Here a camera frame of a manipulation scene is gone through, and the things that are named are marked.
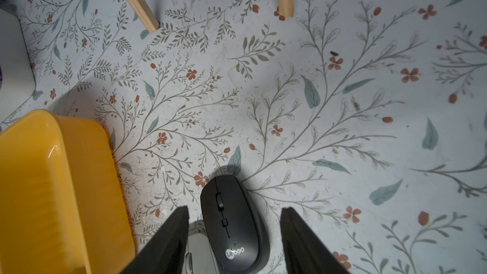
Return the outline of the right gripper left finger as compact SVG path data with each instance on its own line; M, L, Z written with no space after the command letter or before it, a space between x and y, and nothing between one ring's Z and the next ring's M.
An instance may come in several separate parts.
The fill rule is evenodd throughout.
M121 274L181 273L188 241L188 226L188 208L176 208Z

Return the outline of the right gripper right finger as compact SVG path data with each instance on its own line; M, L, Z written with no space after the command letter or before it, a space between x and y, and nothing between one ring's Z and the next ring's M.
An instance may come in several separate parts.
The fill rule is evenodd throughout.
M288 273L347 273L295 209L282 209L280 231Z

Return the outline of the light grey mouse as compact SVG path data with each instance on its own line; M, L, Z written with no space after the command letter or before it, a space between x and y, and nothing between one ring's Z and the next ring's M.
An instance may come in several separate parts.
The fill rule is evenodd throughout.
M213 256L213 251L205 234L194 233L188 237L182 273L219 273L218 265Z

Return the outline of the black mouse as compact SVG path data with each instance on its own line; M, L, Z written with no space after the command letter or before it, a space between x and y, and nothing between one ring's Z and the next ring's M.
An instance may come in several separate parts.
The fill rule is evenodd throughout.
M257 273L270 257L265 223L246 188L232 175L210 180L200 195L205 229L222 273Z

